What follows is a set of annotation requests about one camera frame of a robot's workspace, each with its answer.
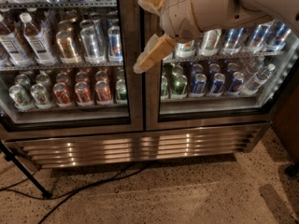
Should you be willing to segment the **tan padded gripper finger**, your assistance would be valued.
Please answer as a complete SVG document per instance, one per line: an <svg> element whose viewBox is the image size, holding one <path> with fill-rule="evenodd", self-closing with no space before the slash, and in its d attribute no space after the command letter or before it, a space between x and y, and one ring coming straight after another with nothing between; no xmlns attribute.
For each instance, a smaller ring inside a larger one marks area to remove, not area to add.
<svg viewBox="0 0 299 224"><path fill-rule="evenodd" d="M154 34L138 56L133 67L134 72L136 74L147 72L152 66L172 53L176 44L177 41L167 34L162 36Z"/></svg>
<svg viewBox="0 0 299 224"><path fill-rule="evenodd" d="M160 16L166 1L167 0L138 0L137 3L149 13Z"/></svg>

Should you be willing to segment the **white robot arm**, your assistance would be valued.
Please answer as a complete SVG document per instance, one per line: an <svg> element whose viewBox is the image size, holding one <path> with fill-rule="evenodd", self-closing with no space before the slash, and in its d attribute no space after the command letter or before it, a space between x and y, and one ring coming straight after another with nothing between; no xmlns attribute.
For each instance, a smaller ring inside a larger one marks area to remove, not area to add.
<svg viewBox="0 0 299 224"><path fill-rule="evenodd" d="M299 35L299 0L138 0L138 4L160 18L164 34L149 39L134 65L137 74L168 56L176 44L213 29L250 27L278 19Z"/></svg>

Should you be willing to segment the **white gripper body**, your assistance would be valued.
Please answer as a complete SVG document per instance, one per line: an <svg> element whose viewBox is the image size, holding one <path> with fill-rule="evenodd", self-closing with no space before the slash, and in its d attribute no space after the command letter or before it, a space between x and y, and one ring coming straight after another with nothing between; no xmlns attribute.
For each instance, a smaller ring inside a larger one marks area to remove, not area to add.
<svg viewBox="0 0 299 224"><path fill-rule="evenodd" d="M202 34L193 0L166 0L160 15L160 26L179 43L195 40Z"/></svg>

